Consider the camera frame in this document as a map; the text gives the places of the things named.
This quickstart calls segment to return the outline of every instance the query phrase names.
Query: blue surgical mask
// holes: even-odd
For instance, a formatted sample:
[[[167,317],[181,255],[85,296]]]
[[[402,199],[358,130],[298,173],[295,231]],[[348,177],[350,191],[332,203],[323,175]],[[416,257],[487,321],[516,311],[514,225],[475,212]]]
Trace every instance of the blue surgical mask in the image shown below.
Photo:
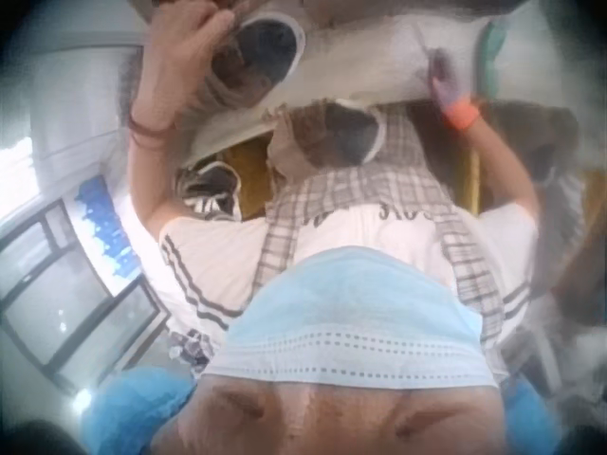
[[[205,374],[394,390],[497,387],[482,323],[397,259],[332,249],[259,291]]]

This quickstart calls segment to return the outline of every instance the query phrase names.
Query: glove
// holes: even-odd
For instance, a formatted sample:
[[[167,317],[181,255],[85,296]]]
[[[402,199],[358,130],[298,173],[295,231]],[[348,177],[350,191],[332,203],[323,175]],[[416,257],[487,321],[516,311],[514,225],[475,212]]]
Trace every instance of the glove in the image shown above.
[[[431,51],[428,84],[432,97],[457,130],[465,130],[480,116],[478,108],[470,101],[469,93],[461,88],[445,49]]]

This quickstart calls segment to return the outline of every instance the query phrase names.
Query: blue cap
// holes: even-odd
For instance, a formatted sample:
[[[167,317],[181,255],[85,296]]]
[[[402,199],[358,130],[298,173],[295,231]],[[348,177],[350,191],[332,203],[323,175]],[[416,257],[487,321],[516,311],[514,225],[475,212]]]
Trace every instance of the blue cap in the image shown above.
[[[91,455],[139,455],[187,403],[192,380],[160,368],[122,373],[83,415],[83,443]]]

